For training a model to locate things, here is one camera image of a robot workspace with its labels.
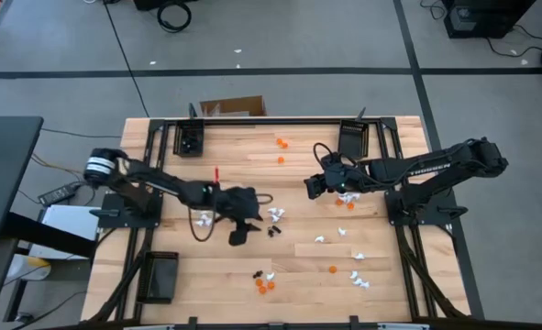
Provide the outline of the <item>black equipment box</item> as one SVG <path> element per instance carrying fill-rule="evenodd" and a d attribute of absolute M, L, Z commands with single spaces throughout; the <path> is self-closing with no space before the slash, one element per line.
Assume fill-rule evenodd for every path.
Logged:
<path fill-rule="evenodd" d="M 157 9 L 169 2 L 194 2 L 196 0 L 132 0 L 138 11 L 150 11 Z"/>

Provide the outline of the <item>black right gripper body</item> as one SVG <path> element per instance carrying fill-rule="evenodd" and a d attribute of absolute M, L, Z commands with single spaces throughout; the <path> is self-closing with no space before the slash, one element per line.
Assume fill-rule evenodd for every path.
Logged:
<path fill-rule="evenodd" d="M 345 172 L 339 155 L 324 156 L 319 164 L 323 172 L 304 180 L 308 198 L 314 200 L 325 192 L 345 193 Z"/>

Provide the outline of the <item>black monitor left edge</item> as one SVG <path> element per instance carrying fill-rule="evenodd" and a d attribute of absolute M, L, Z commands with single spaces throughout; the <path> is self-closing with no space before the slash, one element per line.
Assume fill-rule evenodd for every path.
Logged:
<path fill-rule="evenodd" d="M 43 125 L 40 116 L 0 116 L 0 237 L 20 238 L 22 221 L 10 211 Z"/>

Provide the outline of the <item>white box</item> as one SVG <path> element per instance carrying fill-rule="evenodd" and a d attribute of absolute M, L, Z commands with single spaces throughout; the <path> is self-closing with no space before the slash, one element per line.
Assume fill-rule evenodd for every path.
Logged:
<path fill-rule="evenodd" d="M 45 209 L 40 218 L 44 225 L 93 241 L 97 240 L 98 217 L 91 214 L 96 207 L 54 204 Z M 45 260 L 54 259 L 86 259 L 86 257 L 72 256 L 51 247 L 32 244 L 28 255 Z"/>

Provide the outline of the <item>white and yellow bag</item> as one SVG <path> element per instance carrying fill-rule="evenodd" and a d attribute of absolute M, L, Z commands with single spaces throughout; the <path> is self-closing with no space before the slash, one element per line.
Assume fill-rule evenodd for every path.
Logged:
<path fill-rule="evenodd" d="M 42 281 L 51 271 L 51 265 L 42 258 L 15 254 L 6 274 L 6 282 L 22 279 L 25 281 Z"/>

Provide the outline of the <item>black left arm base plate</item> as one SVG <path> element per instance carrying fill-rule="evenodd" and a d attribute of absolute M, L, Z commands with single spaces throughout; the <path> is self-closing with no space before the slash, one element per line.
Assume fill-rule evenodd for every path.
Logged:
<path fill-rule="evenodd" d="M 160 225 L 162 200 L 160 194 L 152 194 L 149 209 L 142 211 L 124 197 L 107 193 L 101 208 L 91 210 L 90 214 L 98 218 L 101 228 L 155 228 Z"/>

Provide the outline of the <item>black desk leg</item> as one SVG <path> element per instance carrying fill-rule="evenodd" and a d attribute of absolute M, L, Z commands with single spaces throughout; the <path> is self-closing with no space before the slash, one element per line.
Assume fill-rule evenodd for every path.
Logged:
<path fill-rule="evenodd" d="M 7 214 L 0 235 L 85 258 L 91 258 L 95 252 L 94 240 L 42 224 L 13 212 Z"/>

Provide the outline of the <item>black equipment case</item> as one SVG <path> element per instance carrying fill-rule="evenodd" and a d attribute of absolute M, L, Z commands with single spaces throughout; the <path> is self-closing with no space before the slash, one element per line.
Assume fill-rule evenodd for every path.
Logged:
<path fill-rule="evenodd" d="M 441 0 L 451 39 L 502 39 L 536 0 Z"/>

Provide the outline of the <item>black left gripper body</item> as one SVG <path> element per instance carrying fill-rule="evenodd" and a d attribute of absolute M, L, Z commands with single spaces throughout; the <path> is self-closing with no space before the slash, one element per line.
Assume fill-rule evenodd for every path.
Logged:
<path fill-rule="evenodd" d="M 228 219 L 236 225 L 228 237 L 228 244 L 232 247 L 243 245 L 247 242 L 249 232 L 244 225 L 247 219 L 261 221 L 260 205 L 254 188 L 232 187 L 219 190 L 215 193 L 214 211 L 216 217 L 214 223 Z"/>

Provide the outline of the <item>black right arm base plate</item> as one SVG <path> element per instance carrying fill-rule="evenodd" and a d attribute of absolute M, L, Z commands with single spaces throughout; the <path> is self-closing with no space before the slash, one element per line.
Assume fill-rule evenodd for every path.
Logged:
<path fill-rule="evenodd" d="M 401 193 L 388 191 L 384 195 L 389 222 L 392 226 L 443 226 L 468 212 L 457 206 L 452 189 L 433 195 L 427 202 L 413 206 L 402 204 Z"/>

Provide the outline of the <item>black power strip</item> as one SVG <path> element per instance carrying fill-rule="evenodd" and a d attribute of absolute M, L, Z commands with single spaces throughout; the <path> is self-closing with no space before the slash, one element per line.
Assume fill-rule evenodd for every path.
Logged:
<path fill-rule="evenodd" d="M 52 191 L 38 196 L 38 201 L 45 207 L 67 201 L 74 197 L 82 184 L 79 181 L 62 185 Z"/>

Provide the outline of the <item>brown cardboard box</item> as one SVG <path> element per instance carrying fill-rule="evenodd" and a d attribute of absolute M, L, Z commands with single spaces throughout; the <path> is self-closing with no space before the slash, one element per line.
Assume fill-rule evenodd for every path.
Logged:
<path fill-rule="evenodd" d="M 261 95 L 202 101 L 203 116 L 266 116 L 267 110 Z"/>

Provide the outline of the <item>black plastic tray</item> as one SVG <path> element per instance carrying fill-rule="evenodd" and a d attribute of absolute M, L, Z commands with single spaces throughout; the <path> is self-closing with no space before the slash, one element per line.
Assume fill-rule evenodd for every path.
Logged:
<path fill-rule="evenodd" d="M 140 268 L 136 301 L 170 304 L 175 294 L 178 268 L 177 252 L 147 252 Z"/>
<path fill-rule="evenodd" d="M 182 158 L 201 157 L 204 151 L 205 121 L 186 119 L 175 124 L 173 154 Z"/>
<path fill-rule="evenodd" d="M 337 150 L 354 160 L 368 156 L 369 142 L 368 123 L 356 120 L 341 120 L 339 124 Z"/>

